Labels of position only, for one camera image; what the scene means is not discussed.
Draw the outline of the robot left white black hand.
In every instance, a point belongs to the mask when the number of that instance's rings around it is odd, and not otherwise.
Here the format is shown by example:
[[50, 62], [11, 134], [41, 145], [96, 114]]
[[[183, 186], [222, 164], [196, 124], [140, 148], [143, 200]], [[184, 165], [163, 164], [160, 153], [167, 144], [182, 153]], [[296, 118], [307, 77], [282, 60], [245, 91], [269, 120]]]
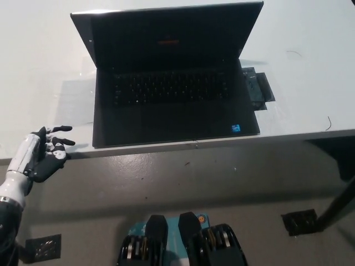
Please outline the robot left white black hand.
[[30, 181], [43, 183], [64, 167], [70, 156], [65, 147], [75, 142], [54, 136], [55, 132], [68, 132], [71, 126], [41, 127], [26, 136], [12, 158], [8, 170], [21, 173]]

